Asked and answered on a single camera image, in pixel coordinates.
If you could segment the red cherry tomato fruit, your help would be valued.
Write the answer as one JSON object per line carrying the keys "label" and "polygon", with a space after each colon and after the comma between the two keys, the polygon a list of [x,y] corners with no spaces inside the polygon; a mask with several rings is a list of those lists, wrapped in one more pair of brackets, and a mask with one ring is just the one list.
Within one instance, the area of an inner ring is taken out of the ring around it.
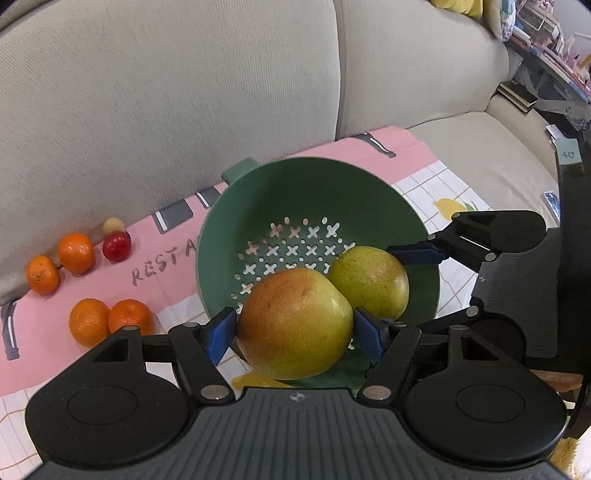
{"label": "red cherry tomato fruit", "polygon": [[103,256],[111,263],[124,261],[131,254],[131,237],[126,231],[109,234],[102,245]]}

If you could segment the yellow-green pear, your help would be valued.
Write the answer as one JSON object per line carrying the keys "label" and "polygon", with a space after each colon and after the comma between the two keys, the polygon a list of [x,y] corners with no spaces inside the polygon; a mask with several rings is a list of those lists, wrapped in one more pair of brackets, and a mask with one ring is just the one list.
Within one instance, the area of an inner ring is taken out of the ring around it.
{"label": "yellow-green pear", "polygon": [[327,274],[353,308],[377,318],[398,320],[410,298],[410,282],[402,263],[375,247],[356,246],[339,256]]}

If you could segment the orange mandarin back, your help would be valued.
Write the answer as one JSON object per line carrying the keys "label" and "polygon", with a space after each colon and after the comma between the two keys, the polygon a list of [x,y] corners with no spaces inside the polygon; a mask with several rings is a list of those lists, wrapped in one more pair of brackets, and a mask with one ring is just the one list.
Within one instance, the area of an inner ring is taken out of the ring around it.
{"label": "orange mandarin back", "polygon": [[95,250],[92,240],[82,233],[64,236],[57,246],[61,265],[74,275],[89,272],[95,264]]}

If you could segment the small beige round fruit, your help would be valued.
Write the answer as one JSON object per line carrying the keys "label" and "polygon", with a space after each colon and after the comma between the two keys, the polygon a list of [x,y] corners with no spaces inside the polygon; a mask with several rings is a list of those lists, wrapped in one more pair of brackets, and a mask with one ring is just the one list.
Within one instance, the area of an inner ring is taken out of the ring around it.
{"label": "small beige round fruit", "polygon": [[124,223],[116,217],[110,217],[102,225],[102,233],[107,237],[115,232],[124,232],[126,230]]}

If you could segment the yellow cushion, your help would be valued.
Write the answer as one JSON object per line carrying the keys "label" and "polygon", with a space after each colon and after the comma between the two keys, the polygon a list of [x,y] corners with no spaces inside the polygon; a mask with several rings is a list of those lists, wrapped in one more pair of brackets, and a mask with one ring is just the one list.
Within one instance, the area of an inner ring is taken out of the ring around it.
{"label": "yellow cushion", "polygon": [[483,3],[483,0],[431,0],[431,4],[437,8],[460,13],[473,19],[482,18]]}

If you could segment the cluttered side table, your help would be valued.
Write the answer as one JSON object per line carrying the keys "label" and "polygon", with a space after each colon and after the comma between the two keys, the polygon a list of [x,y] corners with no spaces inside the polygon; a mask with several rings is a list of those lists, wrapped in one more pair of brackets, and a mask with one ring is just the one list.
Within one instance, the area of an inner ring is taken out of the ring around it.
{"label": "cluttered side table", "polygon": [[590,3],[517,1],[515,13],[510,78],[537,97],[539,113],[589,132]]}

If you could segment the orange mandarin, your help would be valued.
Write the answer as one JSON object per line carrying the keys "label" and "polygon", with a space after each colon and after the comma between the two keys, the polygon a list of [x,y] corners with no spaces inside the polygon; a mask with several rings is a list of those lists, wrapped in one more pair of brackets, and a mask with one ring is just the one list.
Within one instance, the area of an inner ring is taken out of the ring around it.
{"label": "orange mandarin", "polygon": [[60,284],[56,265],[45,255],[39,255],[29,262],[26,278],[30,289],[43,296],[54,293]]}
{"label": "orange mandarin", "polygon": [[138,300],[121,300],[110,310],[108,328],[114,333],[126,326],[138,327],[142,335],[152,335],[155,331],[154,316],[150,309]]}
{"label": "orange mandarin", "polygon": [[79,301],[69,314],[69,330],[82,346],[93,348],[110,334],[110,309],[101,300],[86,298]]}
{"label": "orange mandarin", "polygon": [[57,246],[61,265],[74,275],[89,272],[95,264],[95,250],[92,240],[82,233],[64,236]]}

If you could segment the beige sofa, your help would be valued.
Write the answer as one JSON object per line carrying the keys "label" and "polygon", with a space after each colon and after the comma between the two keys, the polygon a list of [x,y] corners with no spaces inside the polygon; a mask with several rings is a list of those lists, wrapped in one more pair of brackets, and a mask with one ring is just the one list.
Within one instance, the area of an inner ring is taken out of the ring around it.
{"label": "beige sofa", "polygon": [[509,71],[489,30],[427,1],[6,1],[1,298],[67,232],[387,126],[491,207],[543,212],[554,151],[495,97]]}

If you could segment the pink checked lemon cloth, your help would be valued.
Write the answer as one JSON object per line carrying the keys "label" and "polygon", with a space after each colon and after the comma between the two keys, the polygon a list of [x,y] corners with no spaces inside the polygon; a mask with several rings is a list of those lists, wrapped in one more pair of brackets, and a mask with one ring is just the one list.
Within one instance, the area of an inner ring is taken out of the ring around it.
{"label": "pink checked lemon cloth", "polygon": [[[484,211],[486,202],[412,134],[396,127],[317,147],[314,154],[365,169],[389,183],[413,207],[428,233],[447,227],[453,214]],[[1,475],[21,479],[40,462],[25,427],[31,396],[83,354],[71,336],[74,305],[95,298],[107,305],[124,299],[146,304],[158,332],[207,313],[197,289],[197,242],[207,212],[223,184],[180,204],[181,217],[157,213],[130,228],[130,258],[99,260],[93,272],[64,275],[53,296],[30,293],[1,311]]]}

